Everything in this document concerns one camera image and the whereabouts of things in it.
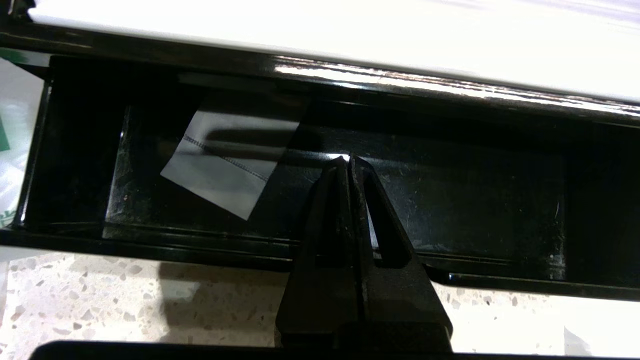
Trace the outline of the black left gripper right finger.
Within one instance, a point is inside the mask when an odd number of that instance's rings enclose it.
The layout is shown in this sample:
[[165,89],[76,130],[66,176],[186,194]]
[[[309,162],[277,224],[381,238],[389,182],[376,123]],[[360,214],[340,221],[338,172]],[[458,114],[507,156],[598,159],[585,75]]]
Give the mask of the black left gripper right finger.
[[371,164],[349,161],[359,292],[370,322],[453,325]]

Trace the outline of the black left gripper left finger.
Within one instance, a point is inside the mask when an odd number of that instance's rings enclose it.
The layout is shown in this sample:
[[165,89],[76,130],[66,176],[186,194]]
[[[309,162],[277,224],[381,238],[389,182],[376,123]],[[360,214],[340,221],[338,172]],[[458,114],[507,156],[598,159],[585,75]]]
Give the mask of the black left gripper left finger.
[[327,162],[299,231],[300,247],[275,319],[283,348],[331,348],[342,326],[359,319],[348,164]]

